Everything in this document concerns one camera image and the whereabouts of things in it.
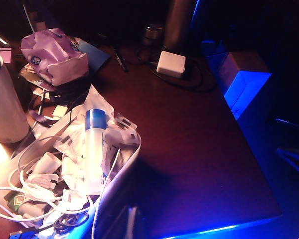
bottle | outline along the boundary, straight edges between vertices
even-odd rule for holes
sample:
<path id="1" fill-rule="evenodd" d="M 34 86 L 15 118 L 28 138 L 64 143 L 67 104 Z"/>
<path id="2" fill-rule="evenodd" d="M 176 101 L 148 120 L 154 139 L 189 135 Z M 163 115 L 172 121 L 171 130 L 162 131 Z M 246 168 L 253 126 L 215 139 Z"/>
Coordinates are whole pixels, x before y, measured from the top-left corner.
<path id="1" fill-rule="evenodd" d="M 182 50 L 195 5 L 195 0 L 171 0 L 164 35 L 164 48 L 167 51 Z"/>
<path id="2" fill-rule="evenodd" d="M 103 110 L 92 109 L 85 116 L 84 185 L 87 195 L 98 195 L 103 188 L 103 132 L 106 115 Z"/>
<path id="3" fill-rule="evenodd" d="M 0 142 L 15 143 L 29 132 L 29 124 L 0 56 Z"/>

white power brick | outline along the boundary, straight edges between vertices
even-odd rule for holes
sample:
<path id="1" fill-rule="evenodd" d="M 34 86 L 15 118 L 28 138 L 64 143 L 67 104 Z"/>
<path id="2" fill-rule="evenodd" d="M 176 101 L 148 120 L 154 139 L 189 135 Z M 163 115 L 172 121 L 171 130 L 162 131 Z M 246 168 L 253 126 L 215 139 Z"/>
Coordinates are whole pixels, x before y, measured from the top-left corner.
<path id="1" fill-rule="evenodd" d="M 156 71 L 161 74 L 181 78 L 185 71 L 186 57 L 162 51 Z"/>

metal water bottle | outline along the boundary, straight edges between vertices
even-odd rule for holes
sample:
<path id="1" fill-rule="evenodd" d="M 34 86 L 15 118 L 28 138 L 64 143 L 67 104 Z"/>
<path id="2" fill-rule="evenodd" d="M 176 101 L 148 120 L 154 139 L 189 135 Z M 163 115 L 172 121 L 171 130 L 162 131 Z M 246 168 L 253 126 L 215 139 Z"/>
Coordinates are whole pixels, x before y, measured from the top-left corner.
<path id="1" fill-rule="evenodd" d="M 29 131 L 13 82 L 0 56 L 0 142 L 15 143 Z"/>
<path id="2" fill-rule="evenodd" d="M 164 36 L 164 47 L 167 50 L 182 49 L 195 5 L 195 0 L 170 1 Z"/>

cardboard box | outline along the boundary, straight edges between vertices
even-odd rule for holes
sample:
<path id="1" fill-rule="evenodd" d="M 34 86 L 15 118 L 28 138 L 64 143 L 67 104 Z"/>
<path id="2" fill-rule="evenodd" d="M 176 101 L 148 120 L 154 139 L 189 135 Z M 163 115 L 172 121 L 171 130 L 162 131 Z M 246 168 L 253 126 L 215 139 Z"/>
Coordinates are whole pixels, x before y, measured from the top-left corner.
<path id="1" fill-rule="evenodd" d="M 235 119 L 240 117 L 270 76 L 257 52 L 228 53 L 220 67 L 218 80 Z"/>

purple plastic bag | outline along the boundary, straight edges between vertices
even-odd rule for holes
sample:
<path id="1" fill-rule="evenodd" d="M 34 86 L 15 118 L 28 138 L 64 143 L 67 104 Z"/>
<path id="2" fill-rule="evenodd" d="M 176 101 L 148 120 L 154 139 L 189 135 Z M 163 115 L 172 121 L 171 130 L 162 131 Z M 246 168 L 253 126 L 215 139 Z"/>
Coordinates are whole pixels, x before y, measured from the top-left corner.
<path id="1" fill-rule="evenodd" d="M 88 57 L 58 28 L 26 36 L 21 51 L 35 72 L 59 86 L 88 73 Z"/>

